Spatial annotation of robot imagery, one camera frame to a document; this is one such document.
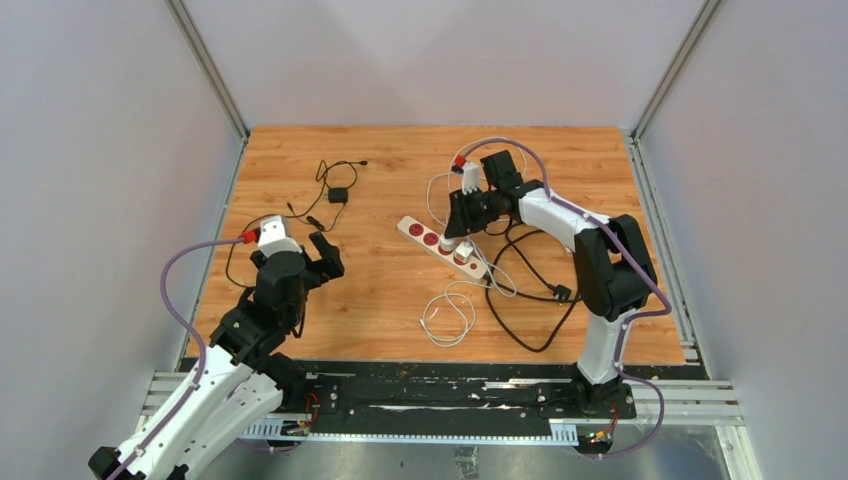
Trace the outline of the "white round plug adapter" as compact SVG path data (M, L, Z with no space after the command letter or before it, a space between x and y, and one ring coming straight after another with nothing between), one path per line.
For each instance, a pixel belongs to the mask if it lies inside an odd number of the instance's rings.
M460 238L448 235L448 231L445 230L438 237L438 249L443 254L450 254L456 249L458 239Z

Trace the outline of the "white square charger with sticker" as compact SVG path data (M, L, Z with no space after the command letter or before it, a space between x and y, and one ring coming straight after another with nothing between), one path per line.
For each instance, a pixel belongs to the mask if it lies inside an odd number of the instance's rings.
M474 247L469 240L461 242L454 250L453 258L459 264L465 264L474 254Z

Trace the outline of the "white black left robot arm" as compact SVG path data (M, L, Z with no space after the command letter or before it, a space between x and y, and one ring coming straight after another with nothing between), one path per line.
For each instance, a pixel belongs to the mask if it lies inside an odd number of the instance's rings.
M257 274L221 319L195 366L141 429L98 448L88 466L98 479L197 479L256 421L306 400L305 371L278 352L300 337L311 291L345 273L337 246L320 232L313 260L274 219L239 236L258 248Z

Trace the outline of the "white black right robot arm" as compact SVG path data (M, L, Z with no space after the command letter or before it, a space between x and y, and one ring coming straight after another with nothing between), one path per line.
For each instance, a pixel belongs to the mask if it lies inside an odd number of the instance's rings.
M639 223L630 215L609 217L579 207L555 193L546 177L523 179L507 151L478 164L456 155L450 169L460 175L461 186L449 195L440 249L459 252L457 239L508 217L572 252L578 293L590 317L569 400L580 415L598 416L621 387L627 325L650 295L660 293Z

